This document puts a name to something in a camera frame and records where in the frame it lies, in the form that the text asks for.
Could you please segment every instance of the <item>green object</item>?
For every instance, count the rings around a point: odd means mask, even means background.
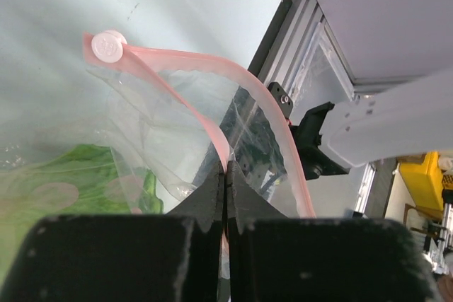
[[[156,176],[118,177],[110,148],[76,146],[49,163],[0,172],[0,282],[30,228],[48,214],[161,214]]]

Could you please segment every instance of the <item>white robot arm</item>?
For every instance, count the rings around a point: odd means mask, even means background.
[[[368,99],[342,102],[326,115],[322,151],[344,168],[453,146],[453,68]]]

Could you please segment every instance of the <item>screw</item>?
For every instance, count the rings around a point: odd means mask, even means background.
[[[280,102],[282,102],[282,104],[286,104],[289,102],[289,97],[287,95],[283,95],[280,97]]]

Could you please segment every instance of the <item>yellow bin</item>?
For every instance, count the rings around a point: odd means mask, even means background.
[[[399,172],[404,179],[415,205],[440,216],[444,210],[442,200],[442,171],[437,166],[439,153],[426,154],[422,164],[402,163]]]

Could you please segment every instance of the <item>yellow box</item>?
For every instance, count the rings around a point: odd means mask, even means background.
[[[439,153],[426,154],[422,164],[402,163],[401,177],[417,207],[435,211],[444,210],[442,200],[442,171],[437,166]]]

